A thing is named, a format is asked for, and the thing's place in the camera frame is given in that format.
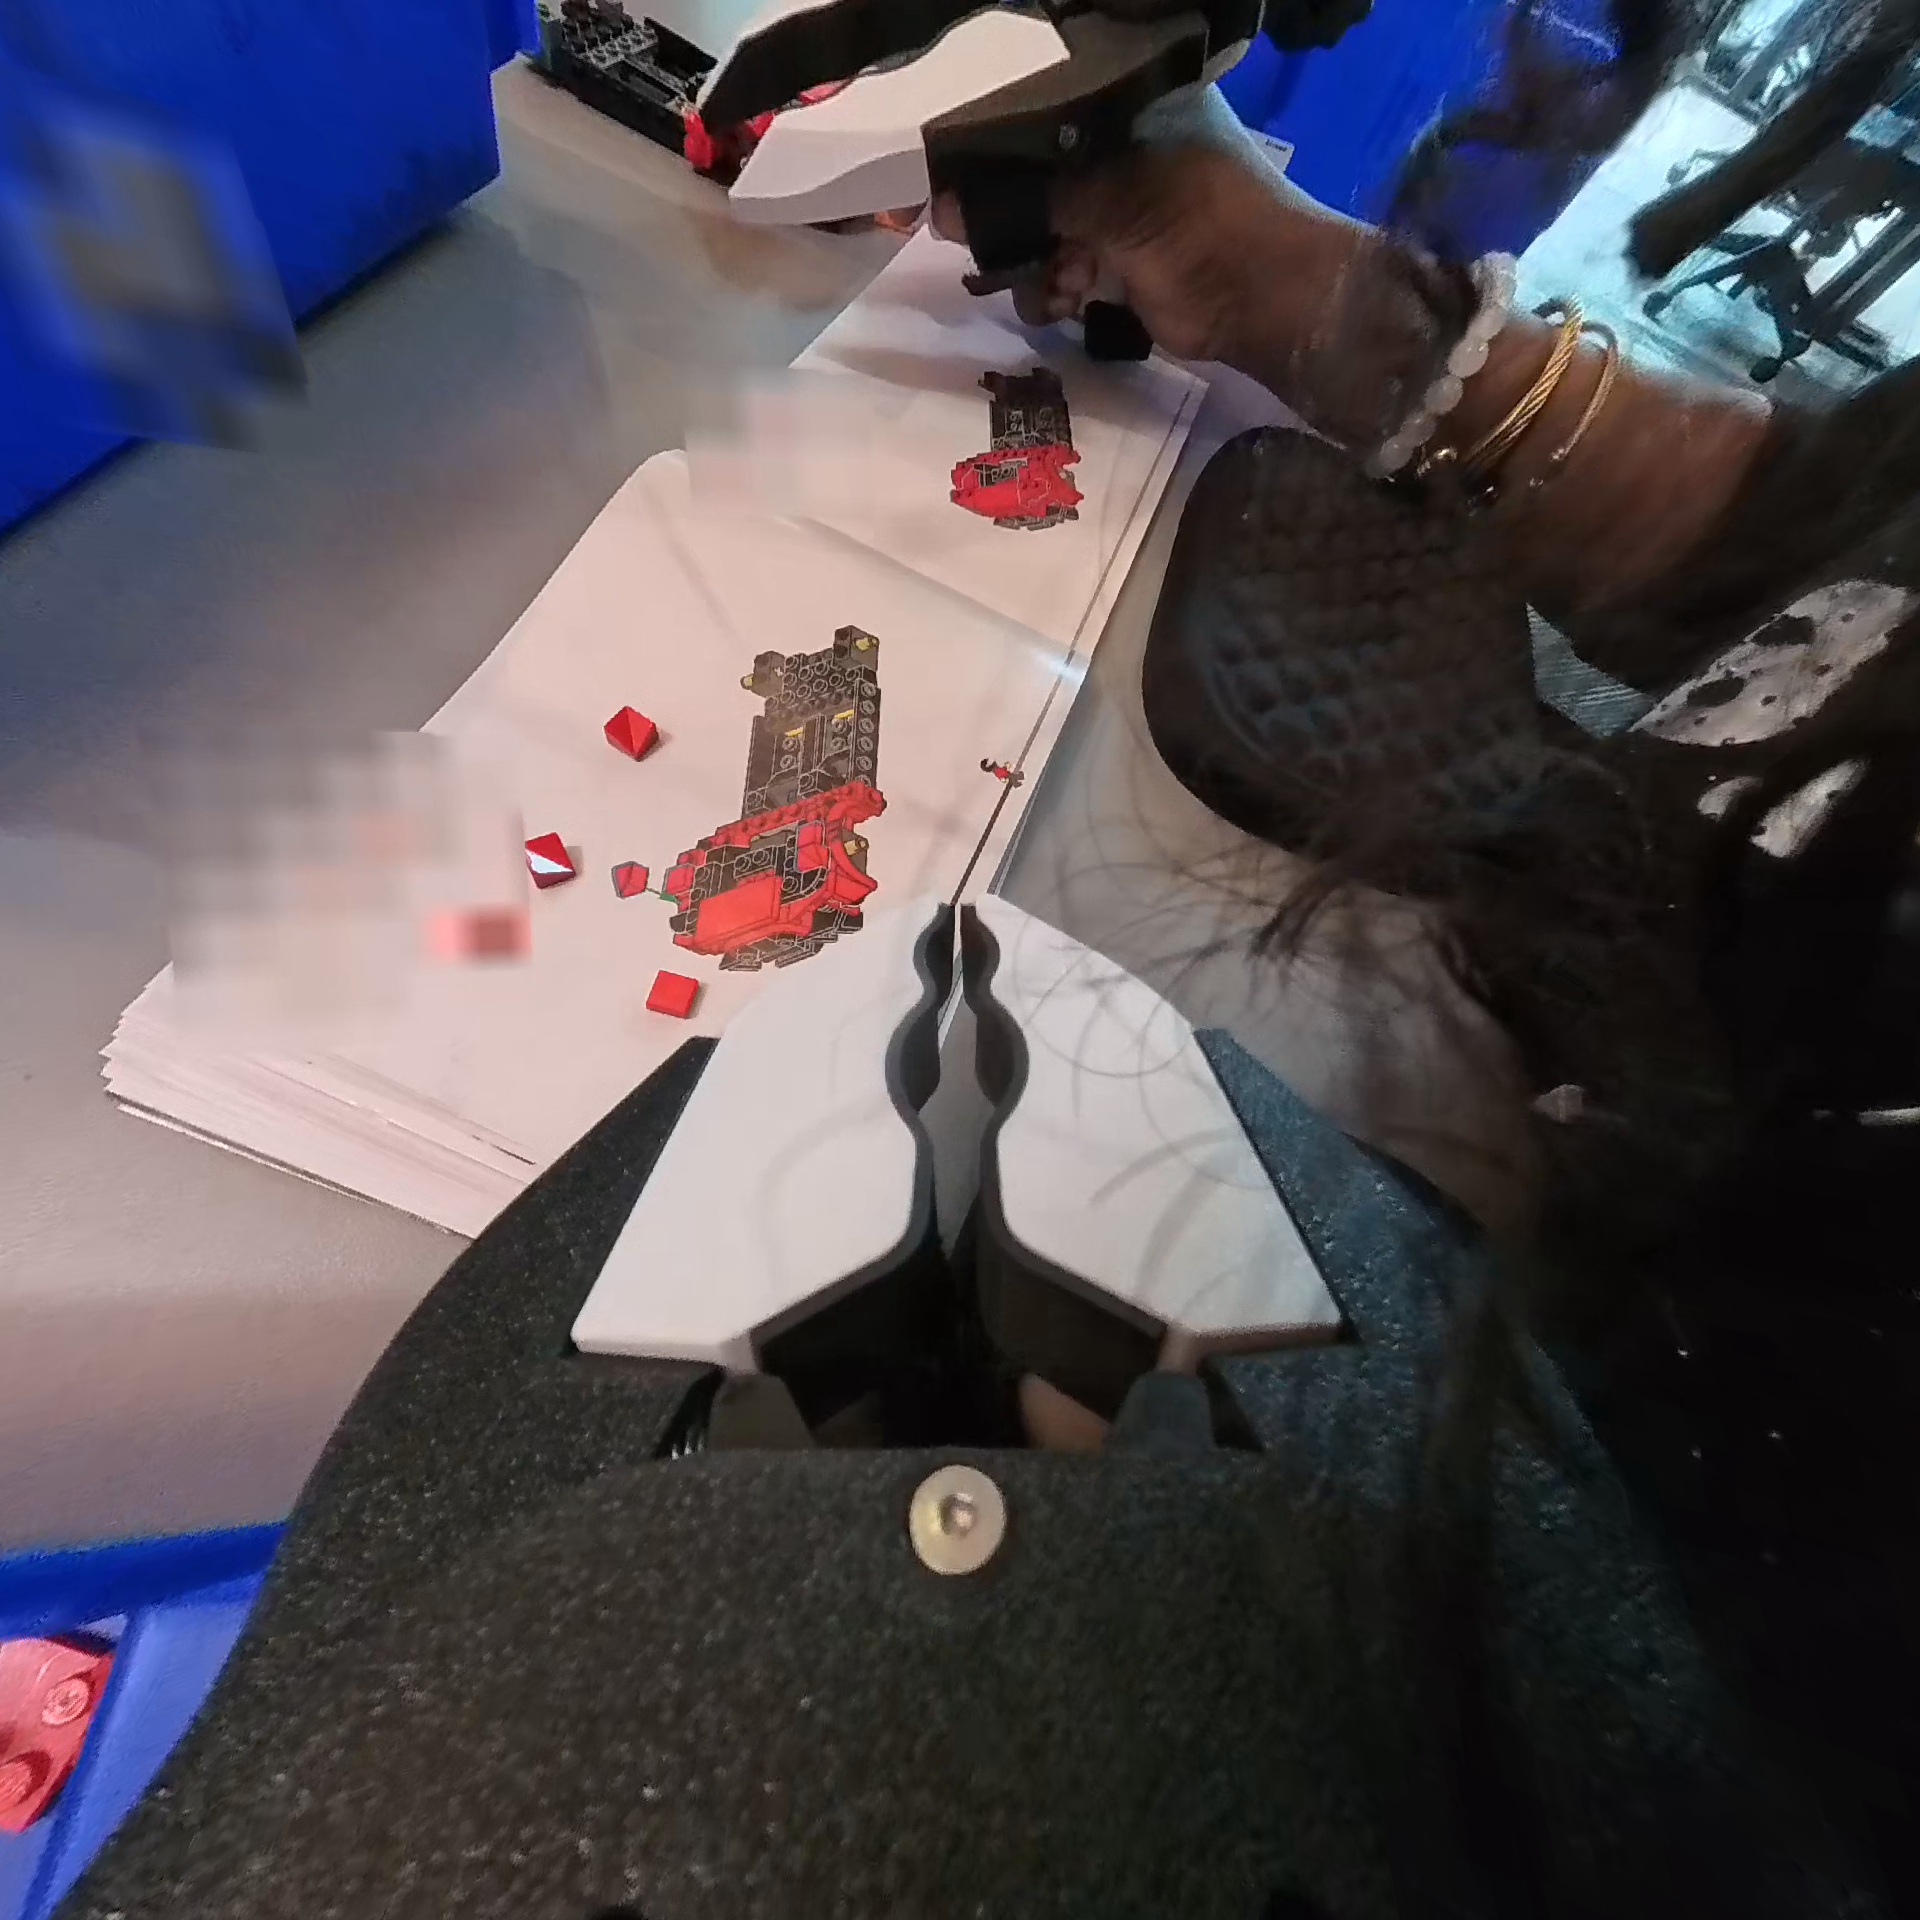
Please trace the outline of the red and black lego car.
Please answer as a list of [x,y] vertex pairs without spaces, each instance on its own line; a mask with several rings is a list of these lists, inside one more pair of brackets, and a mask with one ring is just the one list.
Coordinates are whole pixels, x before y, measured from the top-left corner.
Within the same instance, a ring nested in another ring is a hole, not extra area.
[[[926,49],[966,14],[966,4],[763,4],[741,33],[826,15],[813,48],[862,43],[862,69]],[[680,158],[696,175],[730,187],[774,117],[850,85],[832,75],[745,117],[710,121],[700,110],[719,58],[665,22],[616,2],[537,2],[530,65],[604,117]]]

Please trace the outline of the person's right hand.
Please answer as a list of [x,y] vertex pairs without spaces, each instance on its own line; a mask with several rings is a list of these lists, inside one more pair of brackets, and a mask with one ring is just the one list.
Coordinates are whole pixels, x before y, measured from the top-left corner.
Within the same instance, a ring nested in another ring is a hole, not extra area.
[[1116,293],[1164,354],[1249,377],[1343,448],[1382,444],[1465,338],[1474,274],[1302,192],[1215,87],[1141,134],[1055,183],[1060,249],[1015,288],[1020,317]]

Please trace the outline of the black patterned clothing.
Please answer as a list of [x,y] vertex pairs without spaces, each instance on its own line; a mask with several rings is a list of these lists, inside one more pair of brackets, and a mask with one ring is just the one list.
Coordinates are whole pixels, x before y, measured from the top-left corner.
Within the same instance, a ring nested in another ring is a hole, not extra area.
[[1788,1806],[1657,1887],[1915,1916],[1915,358],[1781,407],[1701,538],[1574,628],[1648,708],[1557,1081],[1593,1183],[1566,1318],[1598,1433]]

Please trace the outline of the lego instruction booklet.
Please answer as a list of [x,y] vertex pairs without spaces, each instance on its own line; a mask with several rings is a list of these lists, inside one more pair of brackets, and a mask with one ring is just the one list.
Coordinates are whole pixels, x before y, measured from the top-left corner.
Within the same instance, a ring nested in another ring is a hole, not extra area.
[[[967,298],[918,233],[730,438],[635,467],[421,731],[253,774],[108,1096],[475,1235],[779,971],[998,880],[996,768],[1041,771],[1204,394]],[[579,874],[537,890],[545,831]],[[643,1008],[661,967],[687,1019]]]

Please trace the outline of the person's right forearm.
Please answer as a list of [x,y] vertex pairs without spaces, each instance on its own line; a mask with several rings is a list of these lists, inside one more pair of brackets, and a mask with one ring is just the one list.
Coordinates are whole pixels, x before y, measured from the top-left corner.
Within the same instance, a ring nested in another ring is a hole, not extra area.
[[1884,588],[1915,620],[1915,358],[1816,405],[1622,359],[1570,465],[1526,492],[1588,366],[1494,499],[1500,551],[1581,660],[1652,690],[1773,618],[1811,620],[1807,596],[1828,588]]

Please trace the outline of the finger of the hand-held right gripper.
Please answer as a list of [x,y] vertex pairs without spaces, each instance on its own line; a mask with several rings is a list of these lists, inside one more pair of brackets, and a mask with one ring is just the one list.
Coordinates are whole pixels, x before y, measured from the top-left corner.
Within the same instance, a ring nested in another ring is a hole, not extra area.
[[924,125],[961,97],[931,81],[851,81],[774,115],[728,189],[749,226],[822,226],[931,199]]
[[696,112],[713,132],[794,105],[816,85],[850,90],[914,75],[922,132],[1075,125],[1064,81],[1069,46],[1046,4],[824,2],[769,4],[716,59]]

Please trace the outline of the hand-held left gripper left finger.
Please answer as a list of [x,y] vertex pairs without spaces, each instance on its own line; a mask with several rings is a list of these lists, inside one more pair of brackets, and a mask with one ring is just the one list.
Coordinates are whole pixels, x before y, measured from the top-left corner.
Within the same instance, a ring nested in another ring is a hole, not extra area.
[[769,1376],[811,1416],[946,1356],[922,1112],[954,935],[946,899],[884,907],[732,1015],[571,1322],[578,1351]]

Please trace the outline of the gold bangles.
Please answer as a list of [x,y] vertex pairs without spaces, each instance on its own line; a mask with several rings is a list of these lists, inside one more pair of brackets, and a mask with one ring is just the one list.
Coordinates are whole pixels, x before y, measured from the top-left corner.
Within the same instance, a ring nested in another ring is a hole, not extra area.
[[1590,316],[1581,299],[1572,296],[1545,299],[1534,308],[1534,317],[1553,324],[1547,355],[1506,414],[1465,449],[1451,455],[1455,482],[1478,509],[1490,508],[1500,498],[1508,467],[1524,441],[1547,419],[1572,372],[1591,362],[1588,363],[1590,388],[1572,423],[1541,455],[1540,467],[1526,482],[1526,492],[1545,489],[1568,469],[1619,384],[1619,333],[1612,324]]

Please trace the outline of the black dimpled cushion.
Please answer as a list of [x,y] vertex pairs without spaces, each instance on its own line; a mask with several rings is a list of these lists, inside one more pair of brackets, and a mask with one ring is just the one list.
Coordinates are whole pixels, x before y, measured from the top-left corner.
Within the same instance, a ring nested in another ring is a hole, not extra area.
[[1177,518],[1141,654],[1164,768],[1341,881],[1458,907],[1619,883],[1646,814],[1537,694],[1524,596],[1451,492],[1330,441],[1226,440]]

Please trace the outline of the black mesh office chair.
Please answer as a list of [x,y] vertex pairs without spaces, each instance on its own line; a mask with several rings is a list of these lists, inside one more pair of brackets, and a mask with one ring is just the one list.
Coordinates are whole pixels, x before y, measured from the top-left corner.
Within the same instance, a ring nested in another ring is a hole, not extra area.
[[1915,4],[1724,4],[1683,73],[1741,137],[1676,160],[1635,214],[1643,317],[1748,302],[1772,330],[1760,385],[1807,354],[1890,372],[1913,352],[1875,309],[1918,259]]

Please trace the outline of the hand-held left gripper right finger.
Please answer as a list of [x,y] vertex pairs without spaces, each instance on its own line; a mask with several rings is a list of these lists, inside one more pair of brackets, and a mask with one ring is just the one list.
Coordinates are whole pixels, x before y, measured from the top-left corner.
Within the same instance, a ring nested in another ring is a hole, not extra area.
[[972,1288],[1012,1374],[1110,1422],[1152,1371],[1336,1341],[1332,1286],[1188,1015],[996,895],[957,941],[987,1102]]

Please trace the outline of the blue plastic storage bin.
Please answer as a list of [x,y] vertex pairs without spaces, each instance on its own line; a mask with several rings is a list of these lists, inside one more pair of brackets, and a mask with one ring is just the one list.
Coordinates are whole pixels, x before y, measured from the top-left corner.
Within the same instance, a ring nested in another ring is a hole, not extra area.
[[1619,141],[1606,4],[1382,2],[1333,46],[1267,38],[1219,92],[1307,195],[1437,253],[1520,255]]
[[280,1523],[24,1547],[1,1558],[1,1641],[100,1633],[108,1690],[46,1815],[1,1834],[1,1914],[48,1916],[197,1716],[251,1612]]
[[241,444],[297,324],[500,170],[514,4],[1,5],[1,521]]

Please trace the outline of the pile of red lego pieces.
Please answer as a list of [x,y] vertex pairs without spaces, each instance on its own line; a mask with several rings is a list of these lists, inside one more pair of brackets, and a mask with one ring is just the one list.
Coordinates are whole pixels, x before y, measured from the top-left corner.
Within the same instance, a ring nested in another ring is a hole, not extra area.
[[1,1834],[49,1811],[72,1776],[118,1645],[90,1632],[1,1641]]

